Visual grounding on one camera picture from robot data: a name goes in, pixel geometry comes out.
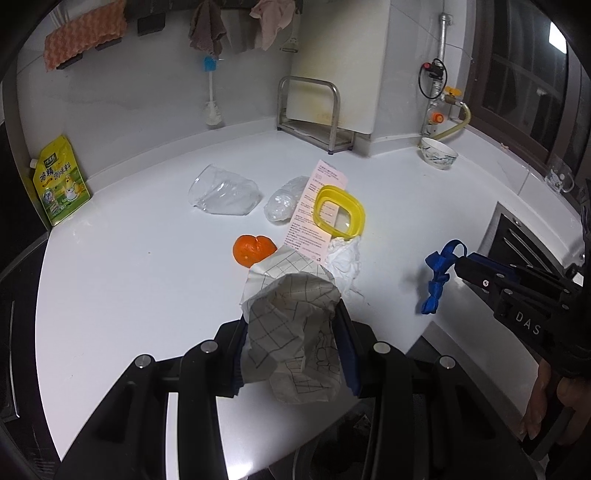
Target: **printed instruction sheet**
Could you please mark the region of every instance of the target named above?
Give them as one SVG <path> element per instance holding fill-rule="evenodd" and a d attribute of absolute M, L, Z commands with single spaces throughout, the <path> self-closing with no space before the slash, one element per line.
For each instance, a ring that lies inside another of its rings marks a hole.
<path fill-rule="evenodd" d="M 310 180 L 301 195 L 293 216 L 290 228 L 285 237 L 285 245 L 292 247 L 299 253 L 312 260 L 324 264 L 326 252 L 330 242 L 330 234 L 314 223 L 312 212 L 319 190 L 324 185 L 334 185 L 340 189 L 347 186 L 347 177 L 328 163 L 320 160 L 310 175 Z M 339 207 L 326 202 L 320 211 L 320 216 L 329 225 L 334 226 Z"/>

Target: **window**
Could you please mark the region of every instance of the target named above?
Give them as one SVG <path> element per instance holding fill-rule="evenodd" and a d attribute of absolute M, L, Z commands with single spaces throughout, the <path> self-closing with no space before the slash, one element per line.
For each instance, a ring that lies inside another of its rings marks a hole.
<path fill-rule="evenodd" d="M 472 124 L 541 174 L 559 156 L 581 186 L 591 177 L 591 80 L 563 35 L 530 0 L 480 0 L 476 21 Z"/>

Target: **yellow hose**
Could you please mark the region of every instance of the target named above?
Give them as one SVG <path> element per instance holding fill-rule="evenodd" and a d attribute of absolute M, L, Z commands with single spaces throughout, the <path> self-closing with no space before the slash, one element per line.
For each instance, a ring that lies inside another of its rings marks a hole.
<path fill-rule="evenodd" d="M 433 140 L 441 140 L 443 137 L 446 137 L 448 135 L 456 133 L 458 130 L 461 130 L 467 124 L 469 124 L 470 120 L 472 120 L 472 112 L 470 111 L 470 109 L 468 108 L 468 106 L 464 102 L 456 102 L 456 105 L 458 107 L 461 107 L 464 110 L 464 113 L 466 114 L 466 118 L 464 119 L 464 121 L 462 123 L 454 125 L 453 127 L 445 130 L 444 132 L 441 132 L 440 134 L 437 134 L 437 135 L 431 137 Z"/>

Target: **yellow seasoning packet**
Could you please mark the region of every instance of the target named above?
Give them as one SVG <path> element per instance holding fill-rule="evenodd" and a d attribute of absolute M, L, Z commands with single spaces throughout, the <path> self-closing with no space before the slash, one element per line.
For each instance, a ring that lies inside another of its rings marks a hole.
<path fill-rule="evenodd" d="M 90 199 L 72 146 L 63 135 L 41 151 L 33 184 L 54 226 Z"/>

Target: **blue and white bowl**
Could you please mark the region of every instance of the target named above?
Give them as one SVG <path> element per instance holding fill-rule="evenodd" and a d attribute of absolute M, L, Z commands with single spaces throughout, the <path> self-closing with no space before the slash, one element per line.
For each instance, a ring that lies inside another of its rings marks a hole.
<path fill-rule="evenodd" d="M 447 170 L 456 161 L 457 152 L 432 138 L 423 137 L 418 145 L 425 162 L 440 170 Z"/>

